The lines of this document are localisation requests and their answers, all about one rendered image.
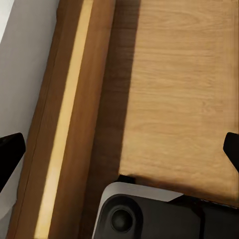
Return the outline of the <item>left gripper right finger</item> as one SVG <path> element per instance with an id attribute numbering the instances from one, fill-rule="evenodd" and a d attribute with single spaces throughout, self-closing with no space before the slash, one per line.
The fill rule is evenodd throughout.
<path id="1" fill-rule="evenodd" d="M 239 173 L 239 134 L 228 132 L 223 150 Z"/>

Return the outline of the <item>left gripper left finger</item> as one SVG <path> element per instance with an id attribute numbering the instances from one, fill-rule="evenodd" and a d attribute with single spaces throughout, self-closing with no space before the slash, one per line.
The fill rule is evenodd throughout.
<path id="1" fill-rule="evenodd" d="M 0 138 L 0 192 L 26 152 L 21 132 Z"/>

